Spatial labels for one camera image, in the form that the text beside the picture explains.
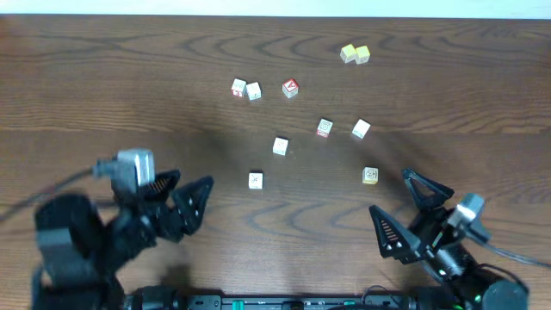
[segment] wood grain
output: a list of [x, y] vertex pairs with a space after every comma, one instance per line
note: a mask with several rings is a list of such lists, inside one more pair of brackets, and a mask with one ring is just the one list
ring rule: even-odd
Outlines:
[[[340, 47], [368, 44], [366, 65]], [[258, 81], [255, 102], [230, 96]], [[295, 78], [297, 97], [282, 94]], [[111, 156], [151, 148], [183, 182], [212, 175], [204, 226], [161, 242], [119, 274], [127, 291], [167, 283], [226, 294], [361, 293], [426, 285], [417, 265], [383, 260], [368, 206], [415, 214], [413, 169], [483, 195], [492, 242], [551, 257], [551, 22], [7, 15], [0, 19], [0, 211]], [[315, 135], [334, 121], [328, 139]], [[358, 118], [372, 124], [351, 136]], [[276, 136], [288, 155], [271, 152]], [[380, 169], [375, 186], [365, 166]], [[250, 170], [264, 190], [250, 191]], [[106, 182], [77, 189], [109, 198]], [[114, 210], [102, 214], [108, 218]], [[546, 309], [549, 271], [466, 242], [518, 273]], [[0, 309], [26, 308], [33, 209], [0, 223]]]

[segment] wooden table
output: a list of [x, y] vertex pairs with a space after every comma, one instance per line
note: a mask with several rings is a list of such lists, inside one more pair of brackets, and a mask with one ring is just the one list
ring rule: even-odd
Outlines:
[[[367, 44], [366, 65], [343, 64]], [[231, 96], [234, 78], [262, 98]], [[297, 97], [282, 94], [295, 78]], [[492, 242], [551, 257], [551, 22], [9, 15], [0, 20], [2, 214], [32, 192], [135, 146], [182, 184], [212, 175], [201, 230], [160, 241], [119, 278], [226, 294], [360, 294], [431, 284], [382, 259], [368, 207], [407, 224], [400, 170], [486, 198]], [[334, 122], [328, 139], [320, 118]], [[359, 118], [373, 126], [351, 136]], [[289, 138], [285, 157], [272, 153]], [[362, 184], [365, 166], [380, 170]], [[264, 172], [249, 190], [248, 173]], [[81, 183], [99, 199], [108, 181]], [[33, 209], [0, 224], [0, 309], [26, 308], [40, 261]], [[107, 219], [114, 210], [102, 212]], [[547, 309], [551, 273], [466, 241], [520, 275]]]

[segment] white background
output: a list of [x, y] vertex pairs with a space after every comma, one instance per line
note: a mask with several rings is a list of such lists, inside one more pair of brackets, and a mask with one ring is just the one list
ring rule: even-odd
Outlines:
[[0, 0], [0, 13], [551, 19], [551, 0]]

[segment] yellow cube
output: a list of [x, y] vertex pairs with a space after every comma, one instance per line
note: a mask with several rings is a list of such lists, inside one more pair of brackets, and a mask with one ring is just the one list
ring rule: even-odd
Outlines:
[[365, 167], [362, 181], [366, 184], [377, 184], [379, 182], [379, 169]]
[[356, 59], [356, 49], [354, 48], [354, 46], [349, 44], [343, 47], [343, 49], [341, 49], [341, 58], [343, 59], [345, 64]]
[[369, 60], [369, 49], [367, 46], [360, 46], [356, 49], [356, 63], [358, 65], [365, 64]]

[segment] cube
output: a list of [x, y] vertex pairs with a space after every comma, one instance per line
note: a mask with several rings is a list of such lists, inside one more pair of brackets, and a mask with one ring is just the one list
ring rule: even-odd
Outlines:
[[321, 121], [319, 121], [319, 125], [318, 125], [318, 134], [322, 137], [328, 137], [329, 136], [329, 132], [331, 131], [331, 128], [333, 127], [333, 122], [332, 121], [328, 121], [326, 119], [321, 119]]
[[365, 133], [369, 130], [370, 127], [371, 125], [369, 125], [368, 122], [364, 120], [359, 120], [354, 126], [354, 129], [352, 129], [352, 133], [358, 138], [363, 139], [363, 136], [365, 136]]
[[287, 98], [290, 98], [299, 93], [299, 85], [292, 78], [283, 83], [283, 93]]
[[282, 138], [275, 138], [273, 152], [285, 156], [289, 140]]
[[249, 189], [262, 189], [262, 173], [249, 173]]
[[369, 60], [369, 49], [367, 46], [360, 46], [356, 49], [356, 64], [365, 64]]
[[379, 169], [365, 167], [362, 181], [366, 184], [377, 184], [379, 182]]
[[260, 85], [258, 82], [253, 84], [247, 84], [247, 94], [249, 94], [249, 100], [255, 100], [261, 97]]
[[232, 95], [234, 96], [244, 96], [245, 95], [245, 86], [247, 82], [240, 80], [238, 78], [233, 80], [232, 85]]
[[348, 64], [350, 61], [356, 59], [356, 49], [351, 44], [343, 47], [341, 49], [341, 58], [345, 64]]

